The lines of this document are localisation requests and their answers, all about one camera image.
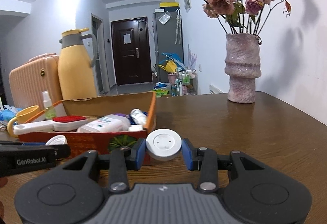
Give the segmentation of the white ribbed bottle cap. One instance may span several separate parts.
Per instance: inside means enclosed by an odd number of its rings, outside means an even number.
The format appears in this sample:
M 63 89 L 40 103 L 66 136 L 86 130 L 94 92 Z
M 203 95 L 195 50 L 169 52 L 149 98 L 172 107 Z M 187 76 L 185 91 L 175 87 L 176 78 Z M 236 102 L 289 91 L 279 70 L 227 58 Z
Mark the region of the white ribbed bottle cap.
M 67 139 L 64 135 L 57 135 L 50 138 L 45 145 L 65 145 L 67 144 Z

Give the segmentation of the white red lint brush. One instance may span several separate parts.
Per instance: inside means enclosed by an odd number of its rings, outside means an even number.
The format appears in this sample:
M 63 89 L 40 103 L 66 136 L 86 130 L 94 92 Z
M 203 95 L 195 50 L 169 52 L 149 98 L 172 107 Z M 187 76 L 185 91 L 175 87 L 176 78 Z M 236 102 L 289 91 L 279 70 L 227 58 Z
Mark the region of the white red lint brush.
M 77 130 L 80 126 L 87 124 L 89 120 L 83 116 L 63 116 L 55 117 L 47 121 L 18 124 L 13 127 L 15 136 L 23 134 L 53 130 L 55 132 L 70 132 Z

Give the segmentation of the white wet wipes canister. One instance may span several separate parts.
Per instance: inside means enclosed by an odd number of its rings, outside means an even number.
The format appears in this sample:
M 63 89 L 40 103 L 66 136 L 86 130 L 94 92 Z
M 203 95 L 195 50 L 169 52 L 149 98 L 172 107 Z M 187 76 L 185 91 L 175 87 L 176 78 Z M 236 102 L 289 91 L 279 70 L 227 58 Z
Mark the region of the white wet wipes canister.
M 105 133 L 128 131 L 131 123 L 128 118 L 118 115 L 106 115 L 79 127 L 77 133 Z

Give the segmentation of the green spray bottle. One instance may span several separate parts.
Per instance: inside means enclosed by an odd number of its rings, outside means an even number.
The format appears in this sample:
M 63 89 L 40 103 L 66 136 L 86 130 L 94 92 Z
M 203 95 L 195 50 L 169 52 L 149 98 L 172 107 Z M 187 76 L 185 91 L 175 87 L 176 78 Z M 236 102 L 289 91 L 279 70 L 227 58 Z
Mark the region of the green spray bottle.
M 53 107 L 52 100 L 49 95 L 49 91 L 43 91 L 43 105 L 44 105 L 44 114 L 47 120 L 51 120 L 57 116 L 55 108 Z

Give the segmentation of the white round lid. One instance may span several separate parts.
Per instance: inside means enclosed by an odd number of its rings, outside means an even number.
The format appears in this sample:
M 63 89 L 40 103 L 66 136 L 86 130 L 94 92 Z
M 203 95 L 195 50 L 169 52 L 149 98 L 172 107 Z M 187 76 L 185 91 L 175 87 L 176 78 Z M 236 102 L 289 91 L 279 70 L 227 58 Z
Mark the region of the white round lid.
M 182 148 L 182 138 L 170 129 L 157 129 L 146 137 L 146 150 L 155 160 L 167 161 L 178 156 Z

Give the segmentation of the white lotion bottle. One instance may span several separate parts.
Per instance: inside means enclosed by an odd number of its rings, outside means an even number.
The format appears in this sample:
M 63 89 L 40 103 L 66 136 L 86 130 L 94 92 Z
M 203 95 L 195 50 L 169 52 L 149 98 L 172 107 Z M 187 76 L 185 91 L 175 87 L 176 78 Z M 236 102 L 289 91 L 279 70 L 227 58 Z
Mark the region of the white lotion bottle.
M 133 109 L 130 112 L 130 117 L 136 125 L 145 126 L 147 123 L 147 115 L 143 113 L 140 109 Z

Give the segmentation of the white power adapter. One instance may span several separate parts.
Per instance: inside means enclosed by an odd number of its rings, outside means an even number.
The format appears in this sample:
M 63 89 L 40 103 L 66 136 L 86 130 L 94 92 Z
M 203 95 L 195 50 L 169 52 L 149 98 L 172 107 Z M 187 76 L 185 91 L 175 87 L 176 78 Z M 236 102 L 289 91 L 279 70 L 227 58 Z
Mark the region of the white power adapter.
M 130 125 L 130 127 L 128 128 L 129 132 L 140 132 L 143 131 L 143 126 L 139 125 L 139 124 L 133 124 Z

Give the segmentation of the purple toothed cap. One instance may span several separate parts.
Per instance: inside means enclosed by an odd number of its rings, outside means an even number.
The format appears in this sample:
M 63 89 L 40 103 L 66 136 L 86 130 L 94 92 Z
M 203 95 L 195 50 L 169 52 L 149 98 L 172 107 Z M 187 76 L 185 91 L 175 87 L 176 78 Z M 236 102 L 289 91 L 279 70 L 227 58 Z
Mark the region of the purple toothed cap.
M 113 115 L 118 115 L 120 117 L 130 118 L 130 114 L 124 114 L 124 113 L 113 113 Z

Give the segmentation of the yellow ceramic mug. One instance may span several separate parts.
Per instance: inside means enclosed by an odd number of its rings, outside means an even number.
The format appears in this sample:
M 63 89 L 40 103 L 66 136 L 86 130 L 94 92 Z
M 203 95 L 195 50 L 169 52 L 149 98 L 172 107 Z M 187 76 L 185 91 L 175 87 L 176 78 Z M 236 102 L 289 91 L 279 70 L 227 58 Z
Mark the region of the yellow ceramic mug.
M 8 125 L 7 125 L 7 132 L 11 137 L 16 138 L 17 136 L 14 135 L 13 133 L 13 126 L 15 123 L 18 124 L 23 124 L 28 119 L 31 119 L 33 116 L 38 114 L 40 112 L 40 106 L 38 105 L 33 105 L 28 108 L 25 108 L 21 111 L 19 111 L 12 119 L 9 120 Z

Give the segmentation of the blue tissue pack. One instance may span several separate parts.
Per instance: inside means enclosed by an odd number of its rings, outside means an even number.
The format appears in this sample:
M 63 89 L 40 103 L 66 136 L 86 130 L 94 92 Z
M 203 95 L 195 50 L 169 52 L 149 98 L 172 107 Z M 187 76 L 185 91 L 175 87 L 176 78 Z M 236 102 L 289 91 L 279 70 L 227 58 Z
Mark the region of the blue tissue pack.
M 4 105 L 3 109 L 1 109 L 1 113 L 0 113 L 1 122 L 8 123 L 21 110 L 22 110 L 21 108 L 16 108 L 15 106 L 10 106 L 7 104 Z

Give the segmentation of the white board on floor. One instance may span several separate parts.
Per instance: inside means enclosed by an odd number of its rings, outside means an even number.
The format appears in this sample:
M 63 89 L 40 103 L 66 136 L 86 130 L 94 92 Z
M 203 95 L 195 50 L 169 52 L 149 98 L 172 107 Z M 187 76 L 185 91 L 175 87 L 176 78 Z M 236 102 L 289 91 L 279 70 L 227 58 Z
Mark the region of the white board on floor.
M 216 86 L 214 86 L 212 84 L 209 85 L 209 92 L 210 92 L 210 94 L 224 93 L 223 91 L 221 91 L 219 88 L 217 88 Z

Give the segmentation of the yellow watering can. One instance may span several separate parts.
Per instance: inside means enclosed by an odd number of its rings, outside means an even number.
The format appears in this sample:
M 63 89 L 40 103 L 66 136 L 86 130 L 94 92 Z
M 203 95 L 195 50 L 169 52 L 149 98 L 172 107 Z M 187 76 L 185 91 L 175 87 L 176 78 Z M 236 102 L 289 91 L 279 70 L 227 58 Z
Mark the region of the yellow watering can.
M 162 64 L 158 64 L 158 67 L 163 69 L 164 71 L 166 71 L 169 74 L 173 74 L 176 72 L 177 69 L 177 65 L 175 64 L 174 61 L 172 60 L 166 60 L 166 64 L 162 65 Z

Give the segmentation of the pink textured vase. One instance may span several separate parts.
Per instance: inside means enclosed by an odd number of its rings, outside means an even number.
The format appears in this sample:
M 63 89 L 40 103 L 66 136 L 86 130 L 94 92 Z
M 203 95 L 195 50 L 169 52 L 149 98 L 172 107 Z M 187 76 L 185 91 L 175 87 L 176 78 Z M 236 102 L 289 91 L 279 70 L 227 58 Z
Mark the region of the pink textured vase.
M 261 77 L 259 37 L 252 34 L 226 35 L 225 74 L 229 75 L 229 101 L 255 102 L 255 79 Z

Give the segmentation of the grey refrigerator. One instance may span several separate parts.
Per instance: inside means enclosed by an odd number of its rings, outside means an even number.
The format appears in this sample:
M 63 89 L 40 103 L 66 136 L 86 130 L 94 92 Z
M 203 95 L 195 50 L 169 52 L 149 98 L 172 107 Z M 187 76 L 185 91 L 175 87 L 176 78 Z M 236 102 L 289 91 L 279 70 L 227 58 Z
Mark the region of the grey refrigerator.
M 159 67 L 167 60 L 166 54 L 177 54 L 184 62 L 184 47 L 177 12 L 154 12 L 153 34 L 155 41 L 156 71 L 159 82 L 168 82 L 167 72 Z

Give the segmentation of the wall electrical panel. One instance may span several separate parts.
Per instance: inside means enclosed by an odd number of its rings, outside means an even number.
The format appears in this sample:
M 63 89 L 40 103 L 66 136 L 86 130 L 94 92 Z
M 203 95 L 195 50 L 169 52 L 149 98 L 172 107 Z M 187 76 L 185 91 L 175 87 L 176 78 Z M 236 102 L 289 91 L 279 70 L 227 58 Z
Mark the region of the wall electrical panel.
M 192 8 L 191 0 L 184 0 L 185 11 L 189 12 Z

